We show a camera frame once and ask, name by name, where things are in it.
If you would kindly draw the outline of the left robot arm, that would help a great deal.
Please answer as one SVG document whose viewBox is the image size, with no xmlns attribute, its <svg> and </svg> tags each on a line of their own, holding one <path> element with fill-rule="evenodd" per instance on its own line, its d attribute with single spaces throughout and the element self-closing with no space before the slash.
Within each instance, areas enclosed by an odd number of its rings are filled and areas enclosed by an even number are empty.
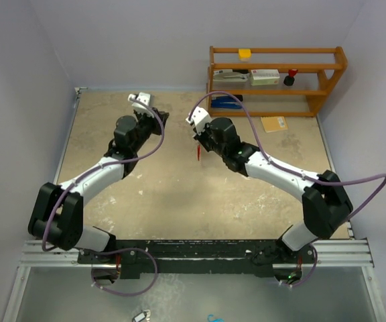
<svg viewBox="0 0 386 322">
<path fill-rule="evenodd" d="M 108 150 L 92 168 L 60 184 L 47 182 L 39 189 L 28 233 L 44 245 L 92 250 L 102 263 L 116 256 L 114 236 L 84 224 L 84 207 L 108 186 L 123 180 L 139 161 L 138 152 L 151 135 L 164 136 L 170 114 L 156 108 L 120 117 Z"/>
</svg>

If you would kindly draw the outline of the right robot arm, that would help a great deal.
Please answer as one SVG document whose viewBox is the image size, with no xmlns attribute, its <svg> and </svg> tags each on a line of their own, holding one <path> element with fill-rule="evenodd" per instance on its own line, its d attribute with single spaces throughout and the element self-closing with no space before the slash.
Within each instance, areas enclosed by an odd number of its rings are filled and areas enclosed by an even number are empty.
<svg viewBox="0 0 386 322">
<path fill-rule="evenodd" d="M 329 239 L 350 215 L 352 203 L 343 187 L 333 186 L 340 182 L 334 172 L 318 174 L 284 162 L 277 166 L 258 146 L 241 141 L 229 118 L 191 117 L 186 122 L 193 128 L 194 139 L 207 152 L 219 155 L 229 170 L 272 184 L 302 204 L 302 221 L 276 241 L 281 261 L 293 262 L 304 246 Z"/>
</svg>

